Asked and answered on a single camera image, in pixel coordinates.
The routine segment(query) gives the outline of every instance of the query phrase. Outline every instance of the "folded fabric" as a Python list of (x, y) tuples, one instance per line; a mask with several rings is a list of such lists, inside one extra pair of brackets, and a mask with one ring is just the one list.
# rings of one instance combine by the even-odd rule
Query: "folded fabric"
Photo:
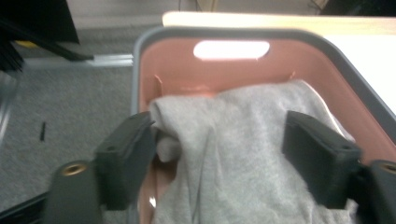
[(305, 82), (249, 86), (213, 98), (166, 96), (149, 110), (160, 160), (178, 160), (153, 223), (352, 221), (352, 207), (317, 205), (281, 152), (288, 110), (311, 115), (351, 139)]

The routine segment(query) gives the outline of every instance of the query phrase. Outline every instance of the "gray cloth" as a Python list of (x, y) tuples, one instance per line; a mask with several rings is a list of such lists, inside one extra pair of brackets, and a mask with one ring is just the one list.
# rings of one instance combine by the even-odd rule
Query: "gray cloth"
[(154, 101), (150, 111), (160, 133), (158, 154), (178, 164), (153, 222), (351, 222), (350, 211), (317, 205), (282, 155), (288, 110), (339, 131), (319, 95), (300, 80), (225, 91), (214, 98)]

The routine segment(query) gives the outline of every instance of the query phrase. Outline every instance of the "bin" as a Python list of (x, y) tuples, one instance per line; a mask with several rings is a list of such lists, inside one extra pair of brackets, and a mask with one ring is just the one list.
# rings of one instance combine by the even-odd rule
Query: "bin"
[[(255, 58), (200, 58), (203, 41), (263, 42)], [(299, 78), (309, 83), (363, 150), (362, 162), (396, 161), (396, 118), (333, 44), (298, 30), (156, 28), (135, 44), (132, 113), (165, 95), (213, 95), (241, 86)], [(140, 223), (150, 223), (155, 201), (175, 178), (176, 164), (155, 159), (139, 194)]]

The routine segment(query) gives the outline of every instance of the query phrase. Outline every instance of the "plastic bin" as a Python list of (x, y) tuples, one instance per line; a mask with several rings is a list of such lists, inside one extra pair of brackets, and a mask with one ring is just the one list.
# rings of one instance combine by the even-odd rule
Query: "plastic bin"
[[(205, 40), (265, 41), (260, 58), (203, 60), (194, 55)], [(157, 28), (134, 49), (132, 112), (146, 111), (155, 98), (216, 94), (241, 86), (300, 78), (325, 100), (363, 149), (363, 163), (396, 161), (396, 118), (333, 44), (297, 30)], [(150, 223), (154, 206), (175, 177), (175, 163), (150, 165), (140, 190), (140, 223)]]

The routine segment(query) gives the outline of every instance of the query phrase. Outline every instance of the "towel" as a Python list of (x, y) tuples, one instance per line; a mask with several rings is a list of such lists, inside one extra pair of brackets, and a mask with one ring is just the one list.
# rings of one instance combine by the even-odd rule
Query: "towel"
[(177, 160), (176, 178), (157, 202), (153, 223), (352, 222), (354, 206), (329, 210), (316, 204), (281, 152), (288, 110), (352, 139), (304, 81), (243, 87), (213, 98), (165, 96), (149, 110), (160, 160)]

